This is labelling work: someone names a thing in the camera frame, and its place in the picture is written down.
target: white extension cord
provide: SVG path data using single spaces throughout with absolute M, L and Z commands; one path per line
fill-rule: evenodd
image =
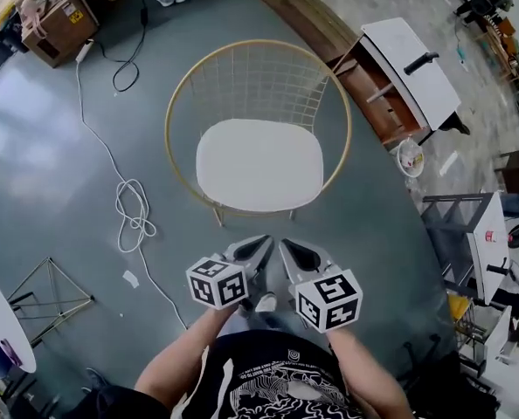
M 145 191 L 143 190 L 143 186 L 139 181 L 136 179 L 130 178 L 129 180 L 126 180 L 123 178 L 123 176 L 120 174 L 120 171 L 118 170 L 118 167 L 116 166 L 116 162 L 114 160 L 114 157 L 112 156 L 112 152 L 110 152 L 110 148 L 107 146 L 107 144 L 100 138 L 99 135 L 96 134 L 96 132 L 93 131 L 93 129 L 85 122 L 85 111 L 83 107 L 83 92 L 81 89 L 81 80 L 80 80 L 80 65 L 85 56 L 88 53 L 88 50 L 91 48 L 92 43 L 86 44 L 83 46 L 83 49 L 75 59 L 77 61 L 77 66 L 75 69 L 75 74 L 77 76 L 77 87 L 79 89 L 79 107 L 80 107 L 80 119 L 81 122 L 85 125 L 85 127 L 93 134 L 94 138 L 96 138 L 100 144 L 106 149 L 108 153 L 108 157 L 110 158 L 110 161 L 112 162 L 112 167 L 114 168 L 115 173 L 120 177 L 120 183 L 118 183 L 118 186 L 116 187 L 116 202 L 115 207 L 116 211 L 121 216 L 121 226 L 120 231 L 118 231 L 118 250 L 120 250 L 122 253 L 131 253 L 132 251 L 138 250 L 139 254 L 141 255 L 141 259 L 143 261 L 143 267 L 145 268 L 145 273 L 147 274 L 147 278 L 149 278 L 149 281 L 151 284 L 163 295 L 171 304 L 172 308 L 174 309 L 174 312 L 178 318 L 178 321 L 180 321 L 180 324 L 183 326 L 184 329 L 187 329 L 188 327 L 185 325 L 185 323 L 182 320 L 182 317 L 180 317 L 180 313 L 178 312 L 178 308 L 174 301 L 164 292 L 164 290 L 156 283 L 156 281 L 151 277 L 149 273 L 149 268 L 147 266 L 147 261 L 145 260 L 145 257 L 143 256 L 143 252 L 141 249 L 141 244 L 143 242 L 143 239 L 145 237 L 153 237 L 156 234 L 156 226 L 150 222 L 147 217 L 149 216 L 149 201 L 147 200 L 147 196 L 145 195 Z M 126 210 L 124 209 L 123 203 L 121 202 L 121 195 L 124 193 L 124 191 L 131 191 L 131 193 L 137 198 L 137 201 L 139 202 L 140 209 L 139 209 L 139 216 L 137 217 L 131 217 L 127 214 Z M 125 249 L 121 245 L 121 236 L 123 235 L 123 230 L 126 226 L 126 223 L 128 222 L 129 227 L 133 230 L 139 230 L 139 236 L 137 237 L 137 241 L 135 242 L 135 245 L 130 249 Z

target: yellow warning sticker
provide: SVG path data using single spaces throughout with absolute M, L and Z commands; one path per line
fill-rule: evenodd
M 76 10 L 71 16 L 69 16 L 69 20 L 71 20 L 72 24 L 76 24 L 83 18 L 83 13 L 80 10 Z

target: white seat cushion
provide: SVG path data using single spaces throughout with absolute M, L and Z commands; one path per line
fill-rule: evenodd
M 320 143 L 294 124 L 225 120 L 197 146 L 197 182 L 211 200 L 238 210 L 292 210 L 322 191 Z

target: brown wooden box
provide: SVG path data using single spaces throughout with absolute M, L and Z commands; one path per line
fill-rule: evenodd
M 23 43 L 52 68 L 72 58 L 97 30 L 80 0 L 60 0 L 40 22 L 46 38 L 23 30 Z

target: white cube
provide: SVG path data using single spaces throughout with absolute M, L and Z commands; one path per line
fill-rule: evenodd
M 217 310 L 247 298 L 244 267 L 218 259 L 201 258 L 186 270 L 191 297 Z
M 351 270 L 336 268 L 298 284 L 294 299 L 296 312 L 318 332 L 325 333 L 358 319 L 363 291 Z

